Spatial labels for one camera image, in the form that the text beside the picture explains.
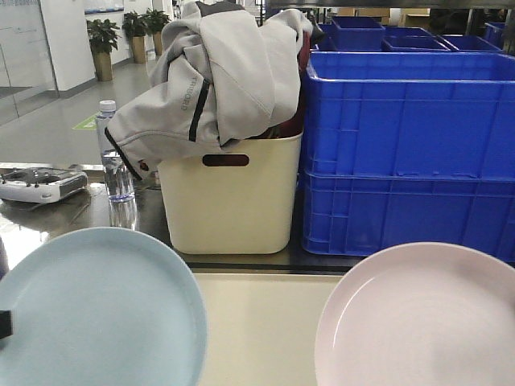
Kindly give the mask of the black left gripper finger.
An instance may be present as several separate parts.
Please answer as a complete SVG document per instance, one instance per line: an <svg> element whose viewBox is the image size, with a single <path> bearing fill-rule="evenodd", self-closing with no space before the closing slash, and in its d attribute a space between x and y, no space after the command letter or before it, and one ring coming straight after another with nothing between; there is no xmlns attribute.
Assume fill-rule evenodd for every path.
<svg viewBox="0 0 515 386"><path fill-rule="evenodd" d="M13 334L12 313L10 310L0 311L0 339L5 339Z"/></svg>

